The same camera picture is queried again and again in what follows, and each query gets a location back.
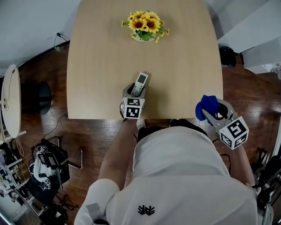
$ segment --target shirt sleeve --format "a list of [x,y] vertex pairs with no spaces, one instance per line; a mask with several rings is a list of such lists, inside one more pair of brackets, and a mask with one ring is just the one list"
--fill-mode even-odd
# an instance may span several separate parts
[[92,225],[95,220],[103,218],[107,204],[119,191],[118,185],[112,180],[100,179],[94,182],[89,187],[74,225]]

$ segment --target black trash bag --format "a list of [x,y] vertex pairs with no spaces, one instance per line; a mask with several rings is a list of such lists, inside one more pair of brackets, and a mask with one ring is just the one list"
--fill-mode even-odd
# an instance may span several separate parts
[[236,66],[236,58],[235,58],[235,52],[232,48],[222,46],[219,48],[220,50],[220,61],[221,64],[227,65],[227,66]]

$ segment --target white cube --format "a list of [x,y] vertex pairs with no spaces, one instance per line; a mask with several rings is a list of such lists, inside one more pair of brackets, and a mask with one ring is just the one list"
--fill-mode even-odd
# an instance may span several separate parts
[[248,135],[249,128],[242,116],[220,129],[220,140],[231,149],[243,144],[248,139]]
[[123,98],[121,111],[125,119],[139,119],[144,107],[142,98]]

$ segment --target white round table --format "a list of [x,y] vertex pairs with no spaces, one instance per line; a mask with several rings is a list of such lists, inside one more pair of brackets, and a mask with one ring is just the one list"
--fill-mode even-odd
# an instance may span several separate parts
[[2,116],[11,137],[16,138],[21,128],[21,84],[15,64],[9,66],[2,84]]

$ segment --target blue object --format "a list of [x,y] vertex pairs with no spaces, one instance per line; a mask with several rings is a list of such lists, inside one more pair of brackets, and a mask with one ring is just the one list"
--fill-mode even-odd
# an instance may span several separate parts
[[198,120],[203,121],[206,119],[202,109],[208,111],[213,117],[216,117],[216,114],[219,112],[220,105],[216,99],[216,96],[203,95],[201,102],[196,105],[195,114]]

